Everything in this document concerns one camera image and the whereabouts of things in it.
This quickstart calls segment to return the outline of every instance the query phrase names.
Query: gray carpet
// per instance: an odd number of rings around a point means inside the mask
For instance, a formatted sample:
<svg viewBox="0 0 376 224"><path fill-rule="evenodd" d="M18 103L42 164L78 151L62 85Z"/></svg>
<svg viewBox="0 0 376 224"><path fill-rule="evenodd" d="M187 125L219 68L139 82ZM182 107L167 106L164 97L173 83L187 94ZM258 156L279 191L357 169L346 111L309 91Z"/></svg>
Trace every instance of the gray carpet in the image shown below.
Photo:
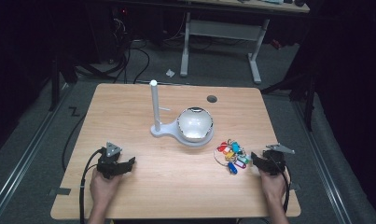
<svg viewBox="0 0 376 224"><path fill-rule="evenodd" d="M234 47L245 51L247 44L249 43ZM134 43L134 46L144 46L144 42ZM190 54L189 75L180 77L178 73L181 46L164 45L160 48L147 43L142 50L149 55L150 63L138 78L138 82L147 82L155 78L164 83L264 89L283 79L299 46L277 50L272 46L263 45L258 55L258 69L262 75L262 84L259 86L253 84L245 54L232 51L221 53L219 48L220 46L212 45L206 50L193 49ZM132 49L131 54L127 66L128 83L132 83L147 63L147 57L143 52ZM110 65L96 66L105 70ZM165 75L168 69L175 71L174 77ZM53 120L46 131L41 133L43 136L36 146L37 151L34 153L32 162L28 164L27 170L22 172L21 182L13 189L11 197L6 199L6 206L0 208L2 212L0 223L78 223L77 220L59 221L50 217L55 197L49 193L61 184L64 146L75 125L87 111L95 87L101 82L110 82L110 80L80 76L75 86L69 86L63 91L64 100L56 113L48 112L51 93L50 85L48 85L21 117L19 126L0 151L0 192L9 176L13 174L13 169L24 156L26 149L32 146L30 142L35 137L41 122L49 115L53 116ZM118 83L123 82L122 75ZM299 115L300 103L289 102L283 91L264 95L263 98L278 140L296 151L295 155L286 155L286 162L290 167L295 186L299 187L297 195L301 215L290 218L290 222L340 223L338 218L340 215L335 211L334 204L329 199L326 184L320 175L321 167L318 166L317 158L313 153L314 139L344 202L351 223L376 223L376 213L368 203L348 162L342 156L328 127L319 99L316 97L314 102L313 132L307 133ZM73 116L71 107L77 109L76 114L79 116ZM67 145L66 163L68 163L79 129L80 125ZM246 218L241 223L264 222L259 218Z"/></svg>

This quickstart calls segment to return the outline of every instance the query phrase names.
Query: white pole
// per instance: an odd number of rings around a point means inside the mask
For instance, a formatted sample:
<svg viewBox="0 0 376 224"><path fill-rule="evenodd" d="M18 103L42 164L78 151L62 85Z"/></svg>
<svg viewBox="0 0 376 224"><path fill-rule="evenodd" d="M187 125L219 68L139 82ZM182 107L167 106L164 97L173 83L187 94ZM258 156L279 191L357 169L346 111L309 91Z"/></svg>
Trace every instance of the white pole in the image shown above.
<svg viewBox="0 0 376 224"><path fill-rule="evenodd" d="M152 90L152 104L153 104L153 115L155 117L155 130L156 132L158 132L160 131L158 82L156 80L151 80L150 88Z"/></svg>

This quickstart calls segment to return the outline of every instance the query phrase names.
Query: keychain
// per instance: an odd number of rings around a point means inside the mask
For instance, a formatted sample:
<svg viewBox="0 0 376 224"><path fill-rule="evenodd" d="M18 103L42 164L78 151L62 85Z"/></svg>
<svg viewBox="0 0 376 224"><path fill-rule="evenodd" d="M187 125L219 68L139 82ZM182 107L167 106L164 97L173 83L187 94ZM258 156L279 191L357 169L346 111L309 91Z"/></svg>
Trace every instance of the keychain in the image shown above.
<svg viewBox="0 0 376 224"><path fill-rule="evenodd" d="M216 157L216 152L220 152L224 155L225 162L220 161ZM228 167L229 171L233 175L237 175L238 170L236 166L244 169L246 164L249 163L249 159L246 158L246 153L242 147L236 142L229 139L227 142L222 142L214 150L214 159L222 166Z"/></svg>

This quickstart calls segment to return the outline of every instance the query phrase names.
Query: metal rail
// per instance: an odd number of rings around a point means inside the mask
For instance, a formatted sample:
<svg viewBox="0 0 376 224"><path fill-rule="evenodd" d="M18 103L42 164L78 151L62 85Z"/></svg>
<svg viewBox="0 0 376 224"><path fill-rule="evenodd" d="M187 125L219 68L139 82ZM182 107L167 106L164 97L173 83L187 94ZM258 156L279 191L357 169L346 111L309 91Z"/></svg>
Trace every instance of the metal rail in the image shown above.
<svg viewBox="0 0 376 224"><path fill-rule="evenodd" d="M299 102L292 102L292 105L299 116L299 122L301 126L304 128L307 138L310 142L314 160L316 161L315 165L318 168L318 174L321 177L321 180L325 187L325 191L327 192L327 196L330 200L330 203L332 204L333 210L335 211L339 223L353 223L341 199L339 190L333 182L327 165L325 164L325 160L321 155L319 146L316 144L316 140L313 136L313 133L309 132L307 129L307 126L304 122L304 112L302 108L299 106Z"/></svg>
<svg viewBox="0 0 376 224"><path fill-rule="evenodd" d="M53 111L48 112L38 130L36 130L36 133L30 144L25 149L24 154L21 156L18 164L7 178L6 184L0 191L0 217L2 216L4 209L12 198L17 187L19 186L22 178L30 167L31 162L34 160L36 153L39 151L39 146L43 139L43 136L46 134L51 122L53 121L55 115L63 104L64 99L71 92L71 90L71 86L68 86L67 84L63 86L63 96L61 101Z"/></svg>

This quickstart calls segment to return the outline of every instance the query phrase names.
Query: table surface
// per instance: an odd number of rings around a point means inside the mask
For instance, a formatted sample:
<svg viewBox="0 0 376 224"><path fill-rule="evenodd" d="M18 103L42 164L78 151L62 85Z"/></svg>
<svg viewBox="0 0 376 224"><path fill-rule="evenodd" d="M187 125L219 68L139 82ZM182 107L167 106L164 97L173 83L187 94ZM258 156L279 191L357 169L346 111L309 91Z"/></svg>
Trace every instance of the table surface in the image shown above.
<svg viewBox="0 0 376 224"><path fill-rule="evenodd" d="M186 147L170 136L154 137L151 90L142 84L100 84L91 101L77 143L51 210L55 219L79 218L79 185L92 153L110 141L122 147L119 162L136 158L131 173L123 176L109 218L267 217L258 170L252 164L237 175L214 159L215 148L233 139L250 154L261 154L277 143L261 97L254 88L159 85L162 123L170 123L186 108L198 106L214 119L214 137L203 147ZM207 96L214 95L215 103ZM99 156L92 160L97 163ZM85 217L92 207L86 176ZM300 213L294 190L287 215Z"/></svg>
<svg viewBox="0 0 376 224"><path fill-rule="evenodd" d="M224 5L229 7L252 7L252 8L260 8L260 9L268 9L268 10L275 10L275 11L286 11L286 12L302 12L302 13L309 13L309 7L304 4L302 7L298 7L295 4L273 4L264 1L258 0L249 0L241 3L237 0L188 0L192 3L205 3L205 4L216 4L216 5Z"/></svg>

